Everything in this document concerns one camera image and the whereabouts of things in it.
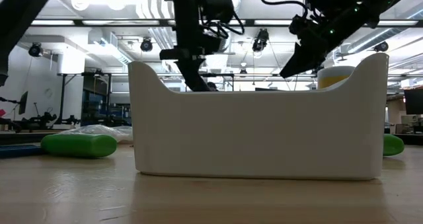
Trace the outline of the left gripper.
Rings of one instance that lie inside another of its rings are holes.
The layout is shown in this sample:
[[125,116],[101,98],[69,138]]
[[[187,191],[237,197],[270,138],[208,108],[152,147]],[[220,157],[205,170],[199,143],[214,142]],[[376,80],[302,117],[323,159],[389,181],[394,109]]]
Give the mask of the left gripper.
[[198,21],[175,20],[172,30],[176,32],[176,45],[172,49],[161,50],[160,59],[182,59],[180,60],[180,72],[186,85],[192,91],[211,91],[202,77],[206,60],[204,58],[193,60],[192,57],[206,56],[217,52],[221,45],[221,39],[206,34]]

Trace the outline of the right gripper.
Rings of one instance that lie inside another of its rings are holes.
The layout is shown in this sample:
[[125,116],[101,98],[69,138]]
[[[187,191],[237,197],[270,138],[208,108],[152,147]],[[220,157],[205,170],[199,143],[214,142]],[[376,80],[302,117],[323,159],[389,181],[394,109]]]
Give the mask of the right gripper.
[[339,20],[317,23],[295,15],[289,32],[300,41],[295,43],[294,53],[280,71],[281,77],[291,77],[317,68],[325,60],[329,45],[339,45],[350,36],[350,29]]

